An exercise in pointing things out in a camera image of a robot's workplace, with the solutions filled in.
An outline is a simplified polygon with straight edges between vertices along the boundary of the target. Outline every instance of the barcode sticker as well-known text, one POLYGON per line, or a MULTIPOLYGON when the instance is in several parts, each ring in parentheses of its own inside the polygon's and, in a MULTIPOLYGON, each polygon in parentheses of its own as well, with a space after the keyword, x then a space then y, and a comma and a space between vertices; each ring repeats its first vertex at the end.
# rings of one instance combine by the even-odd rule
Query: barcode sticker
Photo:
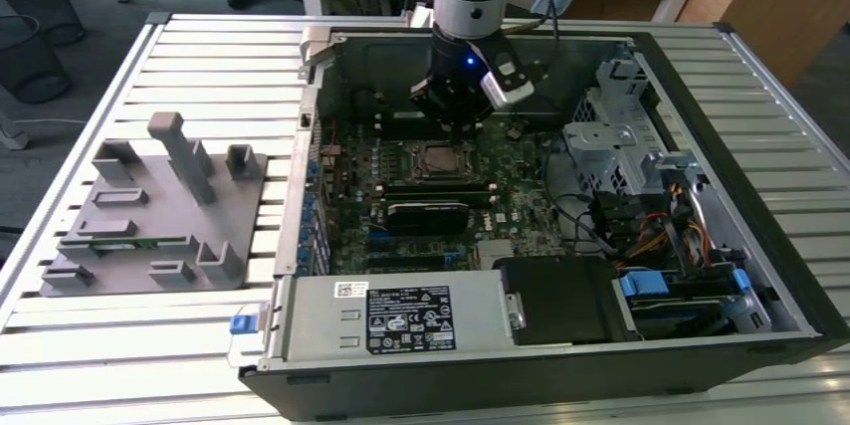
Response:
POLYGON ((334 285, 334 297, 337 299, 345 298, 365 298, 367 296, 367 290, 370 289, 370 283, 337 283, 334 285))

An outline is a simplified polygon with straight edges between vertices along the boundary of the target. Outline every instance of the metal bracket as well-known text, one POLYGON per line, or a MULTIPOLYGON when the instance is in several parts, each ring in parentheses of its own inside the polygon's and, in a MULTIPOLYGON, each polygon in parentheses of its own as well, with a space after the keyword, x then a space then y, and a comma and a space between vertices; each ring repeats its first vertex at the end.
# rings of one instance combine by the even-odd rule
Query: metal bracket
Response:
POLYGON ((434 9, 419 4, 414 12, 409 14, 409 27, 411 29, 430 29, 434 25, 434 9))
POLYGON ((638 144, 636 133, 626 124, 598 121, 573 122, 563 127, 567 145, 577 162, 609 162, 612 151, 638 144))
POLYGON ((770 316, 753 288, 746 289, 744 296, 726 306, 725 313, 741 333, 766 333, 773 329, 770 316))
POLYGON ((522 310, 519 294, 506 294, 505 304, 507 308, 507 321, 510 323, 510 328, 514 330, 526 328, 526 315, 522 310))
MULTIPOLYGON (((299 110, 301 115, 309 115, 310 118, 317 117, 317 95, 319 90, 306 88, 302 95, 302 104, 299 110)), ((283 206, 283 218, 281 229, 289 230, 290 225, 298 225, 301 228, 303 222, 307 221, 305 216, 305 197, 307 194, 306 185, 315 179, 311 176, 318 174, 318 166, 310 165, 313 145, 313 127, 314 124, 306 126, 299 124, 293 141, 291 155, 291 171, 287 184, 287 200, 283 206)), ((291 275, 298 270, 298 251, 299 251, 299 235, 282 234, 278 240, 278 250, 275 255, 275 274, 291 275)))
POLYGON ((605 62, 597 71, 597 80, 606 96, 629 95, 640 98, 650 81, 636 60, 605 62))
POLYGON ((290 321, 286 318, 291 314, 293 304, 295 303, 295 281, 293 276, 285 276, 275 280, 269 316, 263 321, 265 343, 263 359, 259 363, 261 368, 263 360, 286 359, 289 353, 290 321))
POLYGON ((334 45, 346 41, 345 37, 331 39, 330 27, 307 27, 302 35, 302 61, 305 67, 302 70, 310 70, 327 60, 334 58, 334 45))
POLYGON ((662 175, 657 174, 660 170, 664 169, 681 169, 685 170, 688 168, 700 168, 701 164, 697 161, 697 158, 688 153, 673 152, 673 153, 650 153, 645 156, 641 161, 641 169, 644 171, 644 176, 648 178, 648 183, 645 187, 648 188, 661 188, 665 185, 662 184, 662 175))

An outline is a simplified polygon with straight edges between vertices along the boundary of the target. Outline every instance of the blue latch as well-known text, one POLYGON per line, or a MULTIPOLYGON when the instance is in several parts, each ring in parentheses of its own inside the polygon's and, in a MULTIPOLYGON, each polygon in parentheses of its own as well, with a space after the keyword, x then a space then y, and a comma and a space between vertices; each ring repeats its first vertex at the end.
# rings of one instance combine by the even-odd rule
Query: blue latch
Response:
POLYGON ((621 287, 628 298, 670 293, 665 276, 660 271, 634 271, 621 278, 621 287))
POLYGON ((742 291, 746 291, 753 287, 753 283, 749 280, 749 275, 744 269, 736 269, 732 271, 732 276, 734 277, 734 281, 738 283, 742 291))
POLYGON ((454 263, 457 259, 459 259, 461 253, 458 251, 447 252, 443 257, 445 266, 449 267, 454 263))
POLYGON ((257 333, 257 324, 259 318, 257 314, 247 316, 234 316, 230 318, 230 333, 233 335, 242 335, 245 333, 257 333))

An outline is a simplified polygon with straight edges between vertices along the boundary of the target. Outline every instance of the white sticker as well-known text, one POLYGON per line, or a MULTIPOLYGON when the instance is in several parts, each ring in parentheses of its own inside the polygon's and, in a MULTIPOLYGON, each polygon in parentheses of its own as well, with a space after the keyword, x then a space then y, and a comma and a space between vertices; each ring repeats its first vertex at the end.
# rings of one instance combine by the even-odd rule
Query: white sticker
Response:
POLYGON ((343 298, 365 298, 370 283, 337 283, 334 285, 334 297, 343 298))
POLYGON ((132 244, 98 244, 94 246, 96 251, 128 251, 136 249, 132 244))
POLYGON ((453 332, 435 332, 430 335, 430 339, 431 341, 438 341, 438 340, 453 340, 454 339, 454 333, 453 332))

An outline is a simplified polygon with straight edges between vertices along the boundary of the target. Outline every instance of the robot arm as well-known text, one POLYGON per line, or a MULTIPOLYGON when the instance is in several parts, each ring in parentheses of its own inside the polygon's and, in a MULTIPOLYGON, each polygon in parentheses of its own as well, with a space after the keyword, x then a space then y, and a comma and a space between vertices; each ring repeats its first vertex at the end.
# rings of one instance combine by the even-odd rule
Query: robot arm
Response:
MULTIPOLYGON (((533 11, 549 10, 549 0, 513 1, 533 11)), ((557 10, 570 1, 557 0, 557 10)), ((501 30, 507 2, 433 0, 430 69, 413 101, 453 133, 470 131, 494 110, 529 98, 545 78, 539 62, 522 64, 501 30)))

